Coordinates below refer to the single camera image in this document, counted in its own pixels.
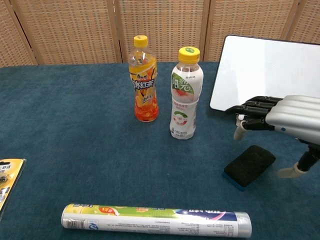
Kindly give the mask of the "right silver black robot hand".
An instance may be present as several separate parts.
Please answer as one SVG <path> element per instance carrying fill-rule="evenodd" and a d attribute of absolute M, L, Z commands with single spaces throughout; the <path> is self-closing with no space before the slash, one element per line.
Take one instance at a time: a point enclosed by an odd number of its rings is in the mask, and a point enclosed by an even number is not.
<path fill-rule="evenodd" d="M 255 96 L 241 105 L 227 108 L 225 113 L 243 117 L 236 119 L 233 135 L 236 141 L 249 131 L 275 131 L 307 145 L 308 150 L 298 162 L 277 172 L 280 178 L 298 178 L 320 160 L 320 100 L 317 97 Z"/>

